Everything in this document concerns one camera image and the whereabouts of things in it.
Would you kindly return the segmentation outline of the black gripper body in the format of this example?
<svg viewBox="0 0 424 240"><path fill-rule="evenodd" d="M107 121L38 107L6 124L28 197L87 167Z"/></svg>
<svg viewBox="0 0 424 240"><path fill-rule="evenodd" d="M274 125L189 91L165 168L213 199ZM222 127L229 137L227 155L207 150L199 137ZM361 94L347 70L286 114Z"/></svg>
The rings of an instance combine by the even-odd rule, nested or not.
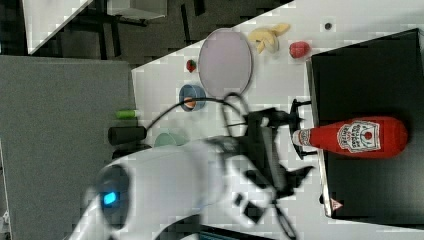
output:
<svg viewBox="0 0 424 240"><path fill-rule="evenodd" d="M288 192L286 168L280 164L276 146L278 130L273 126L262 125L263 115L260 112L251 112L246 116L250 147L254 156L254 165L275 190L277 197L283 197Z"/></svg>

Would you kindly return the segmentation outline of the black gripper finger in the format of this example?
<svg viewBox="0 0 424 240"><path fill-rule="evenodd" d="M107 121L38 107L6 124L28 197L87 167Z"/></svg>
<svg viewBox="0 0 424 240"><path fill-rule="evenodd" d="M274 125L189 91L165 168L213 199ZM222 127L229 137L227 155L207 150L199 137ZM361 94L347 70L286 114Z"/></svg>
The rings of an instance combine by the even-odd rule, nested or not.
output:
<svg viewBox="0 0 424 240"><path fill-rule="evenodd" d="M286 187L290 189L299 188L313 169L313 166L305 166L295 170L287 170L285 173Z"/></svg>
<svg viewBox="0 0 424 240"><path fill-rule="evenodd" d="M268 119L269 127L278 128L285 125L297 125L300 122L299 116L295 112L287 113L276 108L268 108L263 111Z"/></svg>

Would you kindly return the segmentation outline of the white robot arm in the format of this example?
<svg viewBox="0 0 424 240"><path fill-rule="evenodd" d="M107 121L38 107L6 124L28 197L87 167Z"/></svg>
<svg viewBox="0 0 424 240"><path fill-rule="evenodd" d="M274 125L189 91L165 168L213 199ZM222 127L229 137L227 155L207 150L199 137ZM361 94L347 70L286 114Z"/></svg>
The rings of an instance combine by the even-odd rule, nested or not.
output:
<svg viewBox="0 0 424 240"><path fill-rule="evenodd" d="M249 228L277 210L308 175L278 158L278 129L296 131L297 112L275 108L244 117L242 136L213 136L138 151L105 166L94 196L64 240L183 240L199 234L213 206Z"/></svg>

